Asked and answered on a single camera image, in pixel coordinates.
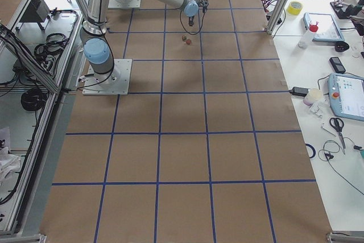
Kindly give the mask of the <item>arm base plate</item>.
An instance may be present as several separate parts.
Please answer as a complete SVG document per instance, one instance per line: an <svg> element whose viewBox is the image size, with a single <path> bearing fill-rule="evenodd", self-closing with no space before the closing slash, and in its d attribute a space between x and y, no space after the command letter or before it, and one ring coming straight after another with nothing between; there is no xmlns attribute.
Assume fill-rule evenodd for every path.
<svg viewBox="0 0 364 243"><path fill-rule="evenodd" d="M132 60L115 59L114 70L111 76L94 73L89 65L88 73L93 74L85 79L85 87L82 89L84 96L113 96L127 95L130 84Z"/></svg>
<svg viewBox="0 0 364 243"><path fill-rule="evenodd" d="M141 0L109 0L109 9L139 9Z"/></svg>

